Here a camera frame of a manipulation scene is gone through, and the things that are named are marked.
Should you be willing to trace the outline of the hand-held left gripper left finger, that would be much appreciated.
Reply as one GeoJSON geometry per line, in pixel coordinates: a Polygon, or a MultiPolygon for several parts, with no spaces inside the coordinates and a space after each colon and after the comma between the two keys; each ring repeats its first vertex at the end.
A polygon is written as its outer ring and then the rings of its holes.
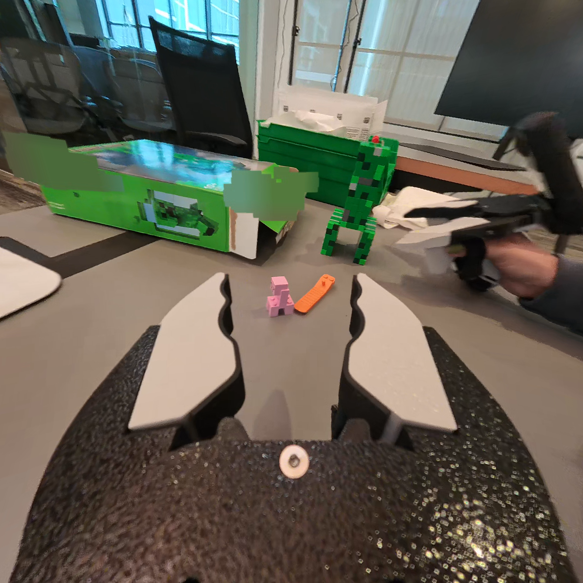
{"type": "Polygon", "coordinates": [[[218,272],[162,319],[128,430],[178,427],[190,440],[214,438],[245,400],[232,332],[229,275],[218,272]]]}

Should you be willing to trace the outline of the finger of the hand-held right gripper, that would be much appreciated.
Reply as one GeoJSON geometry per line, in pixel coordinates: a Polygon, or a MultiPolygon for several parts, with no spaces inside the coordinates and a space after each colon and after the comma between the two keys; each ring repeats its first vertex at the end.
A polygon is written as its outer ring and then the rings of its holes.
{"type": "Polygon", "coordinates": [[[404,218],[454,220],[459,217],[475,216],[476,213],[479,213],[479,211],[476,211],[479,206],[480,203],[477,199],[448,200],[413,208],[404,214],[404,218]]]}
{"type": "Polygon", "coordinates": [[[460,217],[424,229],[412,230],[395,244],[406,252],[423,251],[430,274],[444,274],[451,269],[452,258],[446,248],[451,245],[451,234],[456,230],[488,224],[479,217],[460,217]]]}

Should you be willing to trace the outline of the person's right forearm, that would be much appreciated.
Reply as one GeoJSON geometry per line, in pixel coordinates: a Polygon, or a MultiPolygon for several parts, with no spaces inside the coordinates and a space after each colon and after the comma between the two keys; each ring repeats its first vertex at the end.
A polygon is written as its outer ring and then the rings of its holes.
{"type": "Polygon", "coordinates": [[[519,298],[521,307],[582,335],[582,262],[562,254],[550,288],[536,298],[519,298]]]}

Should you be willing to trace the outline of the wood edged neighbouring desk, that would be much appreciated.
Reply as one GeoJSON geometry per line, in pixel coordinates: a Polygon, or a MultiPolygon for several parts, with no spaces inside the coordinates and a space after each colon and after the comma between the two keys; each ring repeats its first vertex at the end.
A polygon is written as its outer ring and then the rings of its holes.
{"type": "Polygon", "coordinates": [[[436,193],[476,193],[491,191],[502,195],[535,195],[540,188],[524,170],[485,168],[410,148],[401,143],[390,184],[391,192],[414,186],[436,193]]]}

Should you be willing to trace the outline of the person's right hand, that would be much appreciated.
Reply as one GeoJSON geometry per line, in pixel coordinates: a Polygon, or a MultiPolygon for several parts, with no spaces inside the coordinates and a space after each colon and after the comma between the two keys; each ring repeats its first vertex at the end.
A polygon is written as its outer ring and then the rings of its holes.
{"type": "Polygon", "coordinates": [[[485,241],[486,258],[499,272],[499,283],[509,293],[533,300],[551,288],[558,272],[556,255],[539,248],[526,235],[485,241]]]}

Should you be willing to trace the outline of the white crumpled paper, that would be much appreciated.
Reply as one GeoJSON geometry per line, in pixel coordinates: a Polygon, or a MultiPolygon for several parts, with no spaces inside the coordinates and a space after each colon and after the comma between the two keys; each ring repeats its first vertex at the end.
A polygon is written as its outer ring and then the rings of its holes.
{"type": "Polygon", "coordinates": [[[404,217],[414,208],[425,208],[430,205],[442,206],[446,202],[458,201],[457,198],[425,189],[407,186],[398,194],[387,193],[382,202],[373,208],[373,217],[378,226],[384,229],[402,227],[408,230],[425,229],[427,219],[404,217]]]}

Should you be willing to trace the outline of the orange brick separator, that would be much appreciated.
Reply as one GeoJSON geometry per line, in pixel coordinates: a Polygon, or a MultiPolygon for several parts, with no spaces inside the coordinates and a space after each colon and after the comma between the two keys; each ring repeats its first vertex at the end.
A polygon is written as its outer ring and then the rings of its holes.
{"type": "Polygon", "coordinates": [[[300,300],[295,302],[295,311],[306,314],[331,290],[335,278],[329,274],[322,275],[317,283],[300,300]]]}

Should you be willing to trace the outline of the pink brick pig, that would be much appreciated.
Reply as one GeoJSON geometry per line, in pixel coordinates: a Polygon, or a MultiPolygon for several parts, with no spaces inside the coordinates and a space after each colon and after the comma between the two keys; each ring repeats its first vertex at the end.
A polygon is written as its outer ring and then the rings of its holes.
{"type": "Polygon", "coordinates": [[[290,315],[295,310],[295,303],[290,295],[288,281],[284,276],[271,278],[271,295],[267,297],[266,309],[270,317],[290,315]]]}

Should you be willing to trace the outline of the large dark monitor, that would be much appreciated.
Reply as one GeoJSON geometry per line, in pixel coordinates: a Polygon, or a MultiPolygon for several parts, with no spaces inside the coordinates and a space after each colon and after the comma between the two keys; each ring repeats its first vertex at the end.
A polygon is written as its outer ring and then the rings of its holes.
{"type": "Polygon", "coordinates": [[[506,127],[500,160],[539,112],[582,139],[582,1],[480,1],[434,113],[506,127]]]}

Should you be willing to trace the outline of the stack of green storage bins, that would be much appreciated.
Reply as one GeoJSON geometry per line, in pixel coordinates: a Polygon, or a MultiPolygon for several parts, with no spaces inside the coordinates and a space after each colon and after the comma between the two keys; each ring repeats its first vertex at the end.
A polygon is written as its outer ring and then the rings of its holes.
{"type": "Polygon", "coordinates": [[[350,179],[364,142],[260,120],[259,160],[317,172],[319,188],[307,197],[335,207],[346,202],[350,179]]]}

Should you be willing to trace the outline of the green toy box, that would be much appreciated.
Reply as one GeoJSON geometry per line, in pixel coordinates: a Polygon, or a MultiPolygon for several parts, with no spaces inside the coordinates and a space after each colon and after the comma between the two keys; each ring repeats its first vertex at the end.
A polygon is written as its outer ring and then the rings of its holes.
{"type": "Polygon", "coordinates": [[[41,190],[51,211],[117,229],[232,252],[256,259],[259,227],[279,244],[295,221],[261,221],[223,200],[233,170],[266,171],[273,164],[149,140],[70,148],[74,162],[114,179],[118,191],[97,186],[41,190]]]}

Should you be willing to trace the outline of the white base book stand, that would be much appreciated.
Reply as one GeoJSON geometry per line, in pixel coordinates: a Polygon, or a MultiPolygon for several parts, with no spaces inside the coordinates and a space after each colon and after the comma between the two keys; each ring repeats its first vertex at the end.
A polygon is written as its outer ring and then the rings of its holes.
{"type": "Polygon", "coordinates": [[[1,319],[45,300],[61,284],[58,273],[1,249],[1,319]]]}

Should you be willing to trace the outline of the black tripod stand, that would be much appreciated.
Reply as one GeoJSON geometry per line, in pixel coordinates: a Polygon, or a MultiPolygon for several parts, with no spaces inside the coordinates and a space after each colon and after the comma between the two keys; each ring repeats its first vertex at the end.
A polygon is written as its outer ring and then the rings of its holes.
{"type": "Polygon", "coordinates": [[[287,84],[346,93],[366,1],[295,1],[287,84]]]}

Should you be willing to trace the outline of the dim grey office chair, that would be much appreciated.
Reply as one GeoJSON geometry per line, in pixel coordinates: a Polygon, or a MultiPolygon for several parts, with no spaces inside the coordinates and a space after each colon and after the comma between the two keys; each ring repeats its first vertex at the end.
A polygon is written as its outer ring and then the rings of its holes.
{"type": "Polygon", "coordinates": [[[61,136],[74,134],[89,124],[101,127],[84,99],[81,65],[69,47],[4,37],[1,58],[29,133],[61,136]]]}
{"type": "Polygon", "coordinates": [[[81,65],[84,95],[100,120],[147,134],[174,130],[164,80],[154,63],[87,47],[73,52],[81,65]]]}

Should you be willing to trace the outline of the black mesh office chair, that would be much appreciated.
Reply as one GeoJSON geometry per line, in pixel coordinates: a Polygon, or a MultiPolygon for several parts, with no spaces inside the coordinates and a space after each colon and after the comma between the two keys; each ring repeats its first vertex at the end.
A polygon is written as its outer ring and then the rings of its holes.
{"type": "Polygon", "coordinates": [[[149,17],[180,145],[251,159],[253,135],[234,47],[149,17]]]}

